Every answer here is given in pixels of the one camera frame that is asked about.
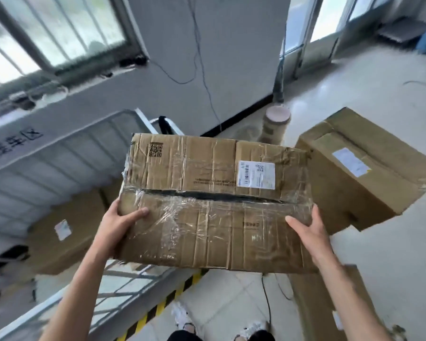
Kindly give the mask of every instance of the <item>white label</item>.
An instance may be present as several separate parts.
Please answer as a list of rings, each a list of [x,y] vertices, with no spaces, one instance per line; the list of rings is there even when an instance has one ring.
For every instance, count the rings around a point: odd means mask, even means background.
[[[66,220],[59,222],[54,227],[55,232],[57,232],[58,240],[63,241],[71,234],[71,229],[69,228],[69,224]]]
[[[341,162],[342,165],[347,167],[355,177],[360,177],[371,169],[364,164],[363,161],[359,160],[355,154],[352,153],[348,148],[342,148],[333,153],[335,158]]]
[[[237,186],[274,190],[274,172],[274,163],[240,160]]]
[[[334,318],[334,322],[336,323],[337,329],[344,330],[339,314],[337,313],[337,311],[332,311],[332,312],[333,312],[333,318]]]

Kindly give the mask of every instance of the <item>forearm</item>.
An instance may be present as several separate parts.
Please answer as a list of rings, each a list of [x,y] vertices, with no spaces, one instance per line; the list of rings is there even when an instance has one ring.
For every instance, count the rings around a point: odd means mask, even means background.
[[[86,340],[107,256],[91,247],[40,341]]]
[[[353,282],[332,253],[319,263],[319,269],[341,318],[349,341],[391,341],[366,302],[357,294]]]

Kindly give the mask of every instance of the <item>glass pane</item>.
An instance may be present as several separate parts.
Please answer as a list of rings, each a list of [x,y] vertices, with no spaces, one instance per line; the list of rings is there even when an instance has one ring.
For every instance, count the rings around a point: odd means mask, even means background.
[[[324,0],[312,32],[311,42],[336,32],[347,0]]]
[[[350,20],[355,19],[356,17],[359,17],[360,15],[366,13],[372,1],[373,0],[357,0],[357,3],[353,8],[352,15],[350,16]]]
[[[0,84],[37,70],[38,65],[0,24]]]
[[[373,5],[373,8],[381,6],[381,5],[383,5],[384,3],[388,2],[388,1],[389,0],[376,0],[375,3],[374,3],[374,5]]]
[[[311,7],[311,0],[290,1],[286,26],[286,47],[284,52],[295,49],[301,45]]]
[[[53,66],[125,41],[109,0],[0,0]]]

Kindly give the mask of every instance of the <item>cylindrical container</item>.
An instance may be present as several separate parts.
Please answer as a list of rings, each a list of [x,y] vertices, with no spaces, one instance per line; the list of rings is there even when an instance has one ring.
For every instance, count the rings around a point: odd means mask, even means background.
[[[290,110],[284,105],[272,105],[267,108],[263,117],[262,134],[258,142],[281,144],[290,118]]]

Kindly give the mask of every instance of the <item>tile floor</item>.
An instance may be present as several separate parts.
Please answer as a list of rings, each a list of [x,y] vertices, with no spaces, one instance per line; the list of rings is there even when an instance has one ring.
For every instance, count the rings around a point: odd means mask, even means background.
[[[344,106],[426,154],[426,56],[379,45],[362,46],[286,86],[292,120],[284,144]],[[255,140],[265,109],[227,129],[221,137]],[[349,227],[332,237],[344,263],[361,271],[377,313],[387,327],[398,324],[409,340],[426,340],[426,194],[404,215],[363,232]],[[278,275],[291,296],[290,283]],[[276,340],[302,340],[296,305],[264,278]],[[181,300],[206,341],[231,340],[249,322],[268,319],[259,274],[211,270]],[[175,330],[170,309],[132,337],[165,341]]]

